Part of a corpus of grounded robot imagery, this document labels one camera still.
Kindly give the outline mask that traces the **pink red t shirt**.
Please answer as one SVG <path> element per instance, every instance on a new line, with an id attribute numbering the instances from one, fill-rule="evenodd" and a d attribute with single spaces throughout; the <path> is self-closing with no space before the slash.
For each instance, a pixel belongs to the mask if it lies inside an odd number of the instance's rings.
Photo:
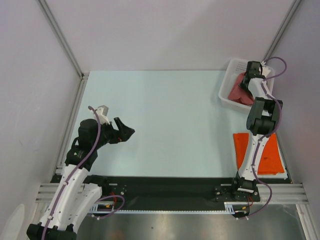
<path id="1" fill-rule="evenodd" d="M 240 87 L 240 83 L 244 79 L 244 76 L 245 76 L 244 72 L 240 73 L 237 76 L 235 83 L 227 98 L 233 102 L 246 105 L 246 106 L 251 106 L 254 103 L 254 99 L 252 95 L 250 95 Z"/>

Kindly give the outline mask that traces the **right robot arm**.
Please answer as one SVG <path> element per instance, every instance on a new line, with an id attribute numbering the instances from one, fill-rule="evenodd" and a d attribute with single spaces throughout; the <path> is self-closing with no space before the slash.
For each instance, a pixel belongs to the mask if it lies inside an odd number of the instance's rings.
<path id="1" fill-rule="evenodd" d="M 258 194 L 257 183 L 262 183 L 258 178 L 258 167 L 270 136 L 279 127 L 283 102 L 277 100 L 268 89 L 263 65 L 258 61 L 247 63 L 239 87 L 250 93 L 254 102 L 246 120 L 246 129 L 249 131 L 246 152 L 233 179 L 230 194 L 237 201 L 245 201 L 247 197 Z"/>

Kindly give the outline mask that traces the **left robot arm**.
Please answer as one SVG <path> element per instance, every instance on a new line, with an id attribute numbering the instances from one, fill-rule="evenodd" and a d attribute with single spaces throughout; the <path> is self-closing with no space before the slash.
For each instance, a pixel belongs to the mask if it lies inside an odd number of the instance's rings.
<path id="1" fill-rule="evenodd" d="M 30 240 L 75 240 L 82 221 L 94 204 L 110 199 L 112 205 L 108 216 L 124 206 L 125 198 L 112 193 L 105 177 L 89 175 L 101 147 L 126 142 L 135 133 L 118 117 L 114 121 L 117 129 L 111 123 L 95 119 L 80 123 L 51 203 L 39 222 L 31 223 L 26 231 Z"/>

